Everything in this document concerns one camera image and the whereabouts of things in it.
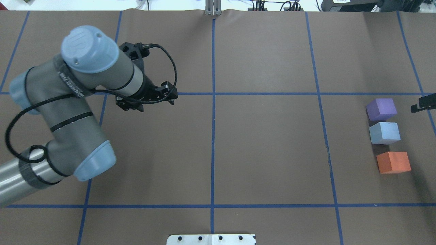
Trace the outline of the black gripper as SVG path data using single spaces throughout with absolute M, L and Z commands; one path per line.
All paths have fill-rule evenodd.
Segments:
M 128 97 L 129 100 L 116 96 L 115 104 L 122 110 L 138 110 L 143 112 L 143 104 L 133 102 L 132 99 L 140 100 L 142 102 L 169 102 L 174 105 L 174 100 L 178 99 L 177 88 L 169 81 L 165 81 L 160 86 L 154 85 L 148 77 L 144 79 L 144 85 L 140 87 L 140 90 Z

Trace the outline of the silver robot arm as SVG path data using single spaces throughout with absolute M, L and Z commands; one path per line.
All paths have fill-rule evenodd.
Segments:
M 144 104 L 178 98 L 176 82 L 156 86 L 146 76 L 143 58 L 158 44 L 120 46 L 94 26 L 79 26 L 61 43 L 60 53 L 29 68 L 10 83 L 9 94 L 22 111 L 9 123 L 5 144 L 14 158 L 1 165 L 1 207 L 75 176 L 90 180 L 116 163 L 115 152 L 86 97 L 114 95 L 122 110 L 143 112 Z M 25 114 L 41 115 L 53 139 L 17 152 L 11 132 Z

